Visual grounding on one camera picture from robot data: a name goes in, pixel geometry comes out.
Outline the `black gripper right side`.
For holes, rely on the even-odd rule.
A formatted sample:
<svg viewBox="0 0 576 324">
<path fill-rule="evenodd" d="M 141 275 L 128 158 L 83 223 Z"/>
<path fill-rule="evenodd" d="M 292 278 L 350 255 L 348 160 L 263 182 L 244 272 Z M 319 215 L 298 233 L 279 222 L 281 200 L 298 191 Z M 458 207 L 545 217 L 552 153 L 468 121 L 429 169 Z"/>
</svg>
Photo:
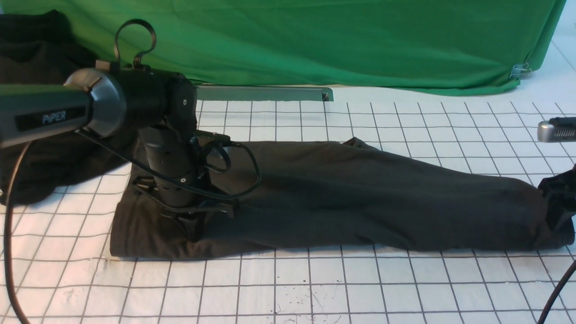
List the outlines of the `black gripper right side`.
<svg viewBox="0 0 576 324">
<path fill-rule="evenodd" d="M 576 213 L 576 167 L 544 178 L 538 189 L 548 203 L 546 222 L 551 230 L 558 230 Z"/>
</svg>

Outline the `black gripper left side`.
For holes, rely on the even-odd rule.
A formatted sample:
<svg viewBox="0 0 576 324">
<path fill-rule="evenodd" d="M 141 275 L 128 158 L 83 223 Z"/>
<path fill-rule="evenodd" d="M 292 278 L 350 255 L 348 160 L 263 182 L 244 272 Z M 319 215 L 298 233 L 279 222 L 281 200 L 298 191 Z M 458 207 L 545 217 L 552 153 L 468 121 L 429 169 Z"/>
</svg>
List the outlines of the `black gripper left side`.
<svg viewBox="0 0 576 324">
<path fill-rule="evenodd" d="M 238 199 L 222 199 L 225 192 L 214 186 L 208 175 L 167 179 L 138 176 L 133 187 L 158 203 L 164 216 L 178 219 L 179 228 L 192 243 L 202 239 L 207 216 L 223 213 L 232 218 L 239 207 Z"/>
</svg>

